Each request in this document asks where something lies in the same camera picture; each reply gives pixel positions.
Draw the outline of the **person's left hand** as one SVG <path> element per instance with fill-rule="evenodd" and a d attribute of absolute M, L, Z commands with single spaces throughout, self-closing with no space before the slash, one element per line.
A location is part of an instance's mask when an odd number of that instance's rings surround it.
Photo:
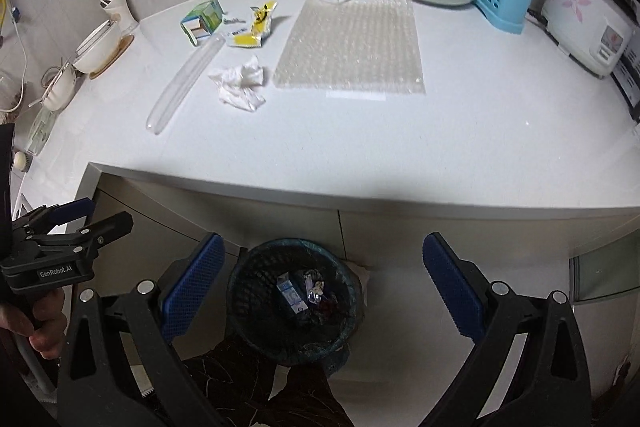
<path fill-rule="evenodd" d="M 35 302 L 32 316 L 40 324 L 38 329 L 19 309 L 1 305 L 1 327 L 25 337 L 30 345 L 46 360 L 57 359 L 65 343 L 67 319 L 63 313 L 65 294 L 62 288 L 50 291 Z"/>

